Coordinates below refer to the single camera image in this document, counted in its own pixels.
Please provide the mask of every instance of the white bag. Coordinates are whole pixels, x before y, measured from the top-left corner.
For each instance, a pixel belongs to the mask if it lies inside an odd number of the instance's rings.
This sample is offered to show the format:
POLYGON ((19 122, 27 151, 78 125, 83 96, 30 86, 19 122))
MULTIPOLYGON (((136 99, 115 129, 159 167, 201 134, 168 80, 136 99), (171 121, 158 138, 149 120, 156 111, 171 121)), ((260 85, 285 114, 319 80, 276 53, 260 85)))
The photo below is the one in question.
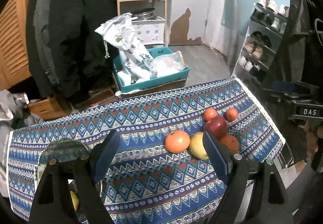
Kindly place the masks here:
POLYGON ((153 57, 137 39, 130 13, 108 20, 106 23, 101 24, 95 32, 101 34, 105 42, 119 49, 123 70, 131 75, 133 80, 150 79, 149 68, 153 57))

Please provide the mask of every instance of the white sneaker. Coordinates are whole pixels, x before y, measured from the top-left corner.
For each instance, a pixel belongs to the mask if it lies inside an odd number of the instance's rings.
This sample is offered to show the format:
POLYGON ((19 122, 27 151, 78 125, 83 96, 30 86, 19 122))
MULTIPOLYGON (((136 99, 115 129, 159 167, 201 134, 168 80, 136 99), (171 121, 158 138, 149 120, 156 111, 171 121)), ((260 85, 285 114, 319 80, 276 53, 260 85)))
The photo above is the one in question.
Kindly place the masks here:
POLYGON ((279 31, 279 34, 280 35, 283 35, 284 32, 285 32, 285 29, 286 29, 286 23, 282 23, 281 27, 280 27, 280 31, 279 31))
POLYGON ((259 2, 257 2, 258 5, 266 8, 266 5, 267 5, 267 0, 259 0, 259 2))
POLYGON ((269 0, 268 5, 266 7, 268 10, 271 10, 274 13, 277 13, 277 5, 274 0, 269 0))
POLYGON ((280 31, 280 22, 279 20, 275 17, 274 22, 272 23, 271 29, 274 29, 275 31, 279 32, 280 31))
POLYGON ((245 66, 245 64, 247 63, 247 60, 244 56, 242 56, 240 59, 239 59, 239 62, 238 62, 242 67, 245 66))
POLYGON ((288 15, 289 15, 289 7, 286 10, 285 18, 288 18, 288 15))
POLYGON ((249 61, 246 63, 244 68, 249 72, 252 67, 253 67, 253 64, 252 64, 252 62, 249 61))
POLYGON ((283 17, 285 17, 285 15, 286 15, 285 5, 282 4, 280 6, 280 8, 278 10, 278 14, 281 15, 281 16, 283 16, 283 17))

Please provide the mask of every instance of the blue gripper pad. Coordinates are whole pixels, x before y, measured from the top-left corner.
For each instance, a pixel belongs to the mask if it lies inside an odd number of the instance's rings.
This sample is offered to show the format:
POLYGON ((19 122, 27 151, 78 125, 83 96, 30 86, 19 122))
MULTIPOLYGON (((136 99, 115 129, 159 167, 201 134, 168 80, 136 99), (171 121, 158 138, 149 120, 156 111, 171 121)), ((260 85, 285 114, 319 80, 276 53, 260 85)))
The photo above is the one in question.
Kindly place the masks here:
POLYGON ((91 180, 94 184, 105 177, 108 168, 120 145, 120 135, 111 130, 101 144, 97 144, 90 153, 91 180))
POLYGON ((203 146, 216 176, 227 184, 229 181, 228 175, 233 167, 230 151, 226 146, 221 145, 209 131, 203 134, 203 146))

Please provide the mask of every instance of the shoe rack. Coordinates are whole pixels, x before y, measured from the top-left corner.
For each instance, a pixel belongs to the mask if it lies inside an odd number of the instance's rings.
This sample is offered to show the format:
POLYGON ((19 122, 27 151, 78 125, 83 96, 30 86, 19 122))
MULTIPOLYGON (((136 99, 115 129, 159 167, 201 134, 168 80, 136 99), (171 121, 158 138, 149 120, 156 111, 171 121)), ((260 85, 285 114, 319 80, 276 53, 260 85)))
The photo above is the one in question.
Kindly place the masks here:
POLYGON ((257 18, 255 16, 255 10, 257 13, 262 13, 262 15, 265 14, 266 19, 278 20, 280 26, 287 23, 287 18, 254 3, 247 33, 245 35, 245 39, 241 47, 239 57, 235 63, 235 67, 231 76, 239 78, 242 81, 245 81, 245 83, 247 83, 246 81, 248 81, 250 84, 252 83, 259 86, 262 82, 262 77, 265 75, 266 72, 268 72, 272 60, 274 59, 277 53, 278 47, 282 40, 283 32, 279 32, 275 28, 272 28, 272 21, 269 21, 268 23, 268 21, 266 22, 266 20, 260 20, 259 18, 257 18), (271 45, 269 46, 268 43, 265 44, 265 42, 259 39, 258 37, 254 37, 253 33, 255 31, 261 32, 262 37, 267 36, 271 45), (252 42, 255 45, 254 48, 256 46, 260 46, 262 48, 263 54, 261 57, 256 57, 254 51, 248 52, 246 50, 245 46, 250 42, 252 42), (254 66, 259 66, 260 70, 255 71, 255 69, 253 69, 253 71, 251 72, 247 71, 244 68, 244 66, 241 66, 239 64, 239 60, 241 59, 241 57, 245 57, 246 59, 248 59, 247 61, 251 61, 254 64, 254 66))

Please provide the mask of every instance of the gray floor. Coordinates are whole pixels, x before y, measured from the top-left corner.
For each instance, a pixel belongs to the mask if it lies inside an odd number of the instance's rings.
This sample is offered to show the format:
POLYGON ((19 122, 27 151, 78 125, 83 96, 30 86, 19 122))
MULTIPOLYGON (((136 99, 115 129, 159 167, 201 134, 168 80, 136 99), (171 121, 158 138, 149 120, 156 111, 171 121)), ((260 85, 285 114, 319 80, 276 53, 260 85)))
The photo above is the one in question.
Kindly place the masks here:
POLYGON ((230 77, 229 67, 222 56, 204 45, 170 46, 170 49, 181 51, 190 68, 186 86, 230 77))

